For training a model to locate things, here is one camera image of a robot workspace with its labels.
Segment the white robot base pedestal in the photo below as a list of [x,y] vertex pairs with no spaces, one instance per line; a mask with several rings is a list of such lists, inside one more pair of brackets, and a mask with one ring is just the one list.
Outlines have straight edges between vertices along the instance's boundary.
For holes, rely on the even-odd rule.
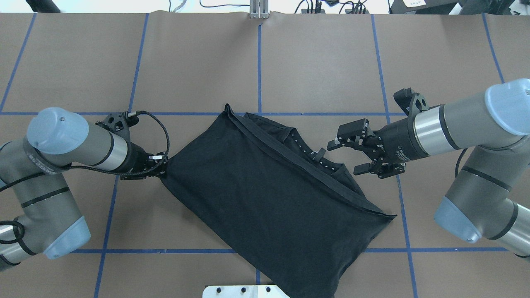
[[203,298],[287,298],[276,285],[219,285],[207,286]]

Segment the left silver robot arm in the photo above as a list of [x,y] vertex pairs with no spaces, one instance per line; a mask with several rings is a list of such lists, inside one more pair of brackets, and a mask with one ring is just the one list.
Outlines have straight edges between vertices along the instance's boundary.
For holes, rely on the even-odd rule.
[[40,253],[57,259],[91,237],[64,172],[84,169],[123,180],[163,177],[170,151],[149,154],[130,139],[130,127],[149,112],[110,113],[89,123],[59,107],[41,110],[23,138],[1,146],[1,190],[13,189],[23,214],[1,222],[1,270]]

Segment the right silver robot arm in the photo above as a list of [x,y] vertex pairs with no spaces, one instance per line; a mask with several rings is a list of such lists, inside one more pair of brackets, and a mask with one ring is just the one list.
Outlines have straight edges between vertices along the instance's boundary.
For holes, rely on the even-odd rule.
[[471,148],[434,220],[467,243],[485,238],[528,262],[529,209],[509,194],[529,168],[529,88],[529,79],[516,79],[433,107],[405,88],[393,96],[405,119],[380,130],[367,119],[343,124],[326,148],[362,151],[370,162],[354,174],[381,179],[405,172],[406,162]]

